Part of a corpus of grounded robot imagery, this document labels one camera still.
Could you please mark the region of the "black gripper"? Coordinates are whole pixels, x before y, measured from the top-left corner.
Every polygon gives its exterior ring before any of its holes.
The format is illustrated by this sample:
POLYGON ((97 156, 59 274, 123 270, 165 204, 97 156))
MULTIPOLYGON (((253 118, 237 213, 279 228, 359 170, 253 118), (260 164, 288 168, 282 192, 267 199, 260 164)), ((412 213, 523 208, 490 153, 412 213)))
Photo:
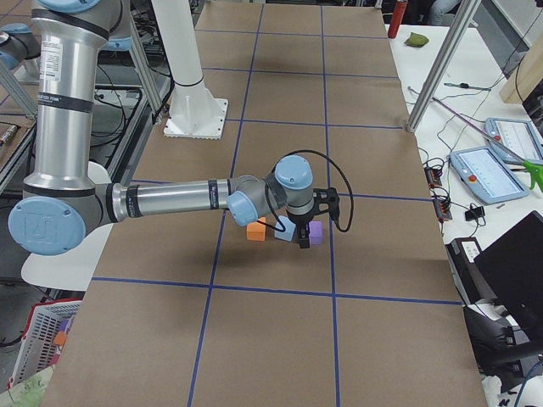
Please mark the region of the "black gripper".
POLYGON ((300 248, 310 248, 309 223, 318 215, 329 214, 333 223, 339 226, 340 198, 334 187, 326 189, 314 188, 306 203, 294 206, 289 203, 286 207, 288 218, 295 224, 298 231, 300 248))

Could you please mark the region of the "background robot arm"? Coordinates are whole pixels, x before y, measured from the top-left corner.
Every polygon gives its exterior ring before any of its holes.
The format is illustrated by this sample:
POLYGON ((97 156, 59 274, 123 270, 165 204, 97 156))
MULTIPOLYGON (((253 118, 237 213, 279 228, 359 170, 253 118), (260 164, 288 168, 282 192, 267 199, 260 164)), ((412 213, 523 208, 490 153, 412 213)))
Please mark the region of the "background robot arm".
POLYGON ((12 23, 1 27, 1 62, 14 70, 21 64, 32 80, 40 78, 41 45, 28 25, 12 23))

